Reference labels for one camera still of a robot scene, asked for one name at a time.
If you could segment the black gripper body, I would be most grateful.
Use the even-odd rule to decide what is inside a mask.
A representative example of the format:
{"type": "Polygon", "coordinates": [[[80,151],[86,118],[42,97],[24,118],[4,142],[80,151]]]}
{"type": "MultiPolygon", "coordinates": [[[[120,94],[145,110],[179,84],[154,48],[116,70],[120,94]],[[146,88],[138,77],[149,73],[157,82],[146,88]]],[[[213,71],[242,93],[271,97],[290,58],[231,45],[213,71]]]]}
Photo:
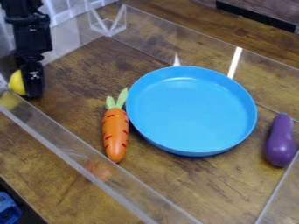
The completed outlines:
{"type": "Polygon", "coordinates": [[[0,0],[4,21],[14,27],[15,53],[42,61],[52,50],[51,17],[40,11],[43,0],[0,0]]]}

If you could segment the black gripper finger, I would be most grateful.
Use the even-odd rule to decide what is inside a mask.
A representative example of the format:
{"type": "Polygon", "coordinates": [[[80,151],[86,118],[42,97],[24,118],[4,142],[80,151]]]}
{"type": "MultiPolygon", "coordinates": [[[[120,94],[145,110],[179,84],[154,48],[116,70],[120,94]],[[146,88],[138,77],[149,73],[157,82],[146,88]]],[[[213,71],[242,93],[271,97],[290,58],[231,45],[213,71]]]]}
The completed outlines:
{"type": "Polygon", "coordinates": [[[22,66],[22,76],[26,95],[36,98],[44,92],[44,72],[43,64],[38,61],[30,61],[22,66]]]}
{"type": "Polygon", "coordinates": [[[16,54],[14,56],[14,58],[15,58],[15,64],[16,64],[19,70],[23,71],[24,70],[24,65],[26,65],[24,58],[19,54],[16,54]]]}

